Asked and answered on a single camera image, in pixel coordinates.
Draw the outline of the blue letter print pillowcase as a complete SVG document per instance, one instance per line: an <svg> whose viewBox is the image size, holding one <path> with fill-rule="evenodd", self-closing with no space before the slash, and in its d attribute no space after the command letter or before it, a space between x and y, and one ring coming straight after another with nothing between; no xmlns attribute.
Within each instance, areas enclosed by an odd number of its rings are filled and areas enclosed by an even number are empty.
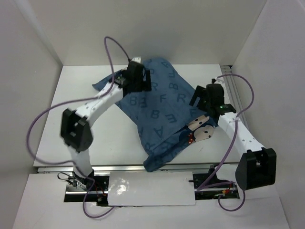
<svg viewBox="0 0 305 229"><path fill-rule="evenodd" d="M189 105L195 89L166 59L148 59L143 65L151 74L151 91L128 94L116 105L137 125L148 154L143 166L153 172L190 144L211 138L216 123Z"/></svg>

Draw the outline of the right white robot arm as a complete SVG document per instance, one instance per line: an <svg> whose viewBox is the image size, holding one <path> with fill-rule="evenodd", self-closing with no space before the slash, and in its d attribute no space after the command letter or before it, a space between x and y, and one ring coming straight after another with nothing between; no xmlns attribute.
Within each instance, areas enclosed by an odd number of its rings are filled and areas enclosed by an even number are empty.
<svg viewBox="0 0 305 229"><path fill-rule="evenodd" d="M197 86L189 104L207 112L231 139L228 152L234 147L240 156L238 166L231 170L241 190L275 183L276 152L259 143L242 123L234 107L225 104L224 89L220 84Z"/></svg>

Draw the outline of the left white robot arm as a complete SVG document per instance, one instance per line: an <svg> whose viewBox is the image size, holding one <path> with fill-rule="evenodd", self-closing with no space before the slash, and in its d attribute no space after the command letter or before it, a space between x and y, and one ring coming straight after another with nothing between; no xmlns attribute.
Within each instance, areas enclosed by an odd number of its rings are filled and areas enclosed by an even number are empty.
<svg viewBox="0 0 305 229"><path fill-rule="evenodd" d="M77 185L89 190L94 185L94 170L90 163L89 148L93 142L91 128L97 119L113 104L134 92L150 91L150 71L140 57L132 58L128 66L116 73L96 95L96 99L75 110L62 113L61 137L68 147L73 162L73 176Z"/></svg>

